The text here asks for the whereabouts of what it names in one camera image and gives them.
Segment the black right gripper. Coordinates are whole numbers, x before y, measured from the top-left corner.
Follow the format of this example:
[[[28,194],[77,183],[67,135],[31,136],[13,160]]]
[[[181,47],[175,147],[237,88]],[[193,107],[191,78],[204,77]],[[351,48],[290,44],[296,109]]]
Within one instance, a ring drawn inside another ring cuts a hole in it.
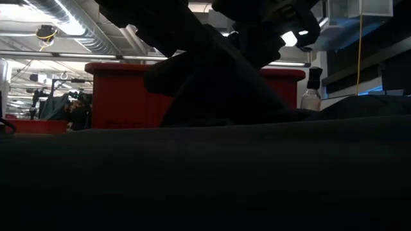
[[[213,0],[212,9],[234,22],[238,31],[238,49],[255,69],[279,60],[279,50],[285,46],[278,34],[248,30],[266,28],[280,34],[292,31],[297,36],[296,47],[314,44],[320,36],[320,26],[311,8],[319,0]]]

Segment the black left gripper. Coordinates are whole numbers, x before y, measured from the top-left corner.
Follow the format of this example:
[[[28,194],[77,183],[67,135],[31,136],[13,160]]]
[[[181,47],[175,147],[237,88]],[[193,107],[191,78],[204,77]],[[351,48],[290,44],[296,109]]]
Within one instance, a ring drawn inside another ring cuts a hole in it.
[[[188,0],[95,0],[99,11],[119,28],[135,26],[135,35],[164,56],[206,47],[206,31],[188,7]],[[174,96],[194,73],[196,54],[185,52],[149,67],[145,89]]]

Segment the dark grey shorts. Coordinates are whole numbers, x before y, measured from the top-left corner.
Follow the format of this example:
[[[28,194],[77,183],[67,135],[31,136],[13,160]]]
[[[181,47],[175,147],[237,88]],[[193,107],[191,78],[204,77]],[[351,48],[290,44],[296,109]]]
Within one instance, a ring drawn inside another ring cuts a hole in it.
[[[0,231],[411,231],[411,97],[291,109],[204,28],[159,128],[0,138]]]

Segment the red plastic laundry bin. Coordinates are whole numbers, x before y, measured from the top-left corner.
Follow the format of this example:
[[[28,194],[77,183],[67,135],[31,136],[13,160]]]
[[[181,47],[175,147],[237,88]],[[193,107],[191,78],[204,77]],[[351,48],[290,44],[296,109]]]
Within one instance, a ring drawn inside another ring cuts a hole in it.
[[[92,127],[99,129],[156,128],[172,98],[149,93],[144,64],[88,63],[85,71],[93,77]],[[264,68],[259,71],[286,105],[297,107],[297,82],[306,78],[300,69]]]

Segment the small red background bin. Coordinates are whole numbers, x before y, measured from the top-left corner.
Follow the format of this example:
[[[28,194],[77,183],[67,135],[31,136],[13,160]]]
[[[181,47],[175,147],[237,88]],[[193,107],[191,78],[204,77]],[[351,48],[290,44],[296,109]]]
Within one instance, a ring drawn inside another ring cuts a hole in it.
[[[7,119],[21,134],[61,134],[67,131],[66,121],[44,121],[28,119]]]

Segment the clear spray bottle black cap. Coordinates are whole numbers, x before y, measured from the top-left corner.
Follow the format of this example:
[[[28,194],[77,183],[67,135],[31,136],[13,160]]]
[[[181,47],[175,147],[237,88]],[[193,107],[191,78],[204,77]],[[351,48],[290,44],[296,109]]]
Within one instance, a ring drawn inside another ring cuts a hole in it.
[[[312,67],[309,70],[309,78],[306,85],[306,92],[302,95],[301,109],[320,111],[321,96],[319,94],[320,89],[320,76],[323,69],[320,67]]]

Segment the long ceiling light strip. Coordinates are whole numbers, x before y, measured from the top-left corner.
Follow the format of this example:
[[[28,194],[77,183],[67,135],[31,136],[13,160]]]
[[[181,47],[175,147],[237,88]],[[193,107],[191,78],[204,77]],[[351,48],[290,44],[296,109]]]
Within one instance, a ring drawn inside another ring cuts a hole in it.
[[[84,62],[86,60],[108,60],[108,61],[154,61],[166,60],[165,56],[148,55],[97,55],[80,53],[54,53],[41,51],[11,51],[0,50],[0,56],[13,59],[34,59],[34,60],[67,60],[68,62]]]

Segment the person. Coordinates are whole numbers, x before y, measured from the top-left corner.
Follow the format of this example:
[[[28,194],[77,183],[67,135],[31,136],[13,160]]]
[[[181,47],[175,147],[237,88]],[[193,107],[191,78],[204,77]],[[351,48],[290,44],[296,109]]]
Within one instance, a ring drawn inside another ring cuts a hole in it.
[[[70,130],[80,131],[91,128],[92,123],[92,94],[84,92],[69,92],[74,100],[65,105],[68,120],[71,123]]]

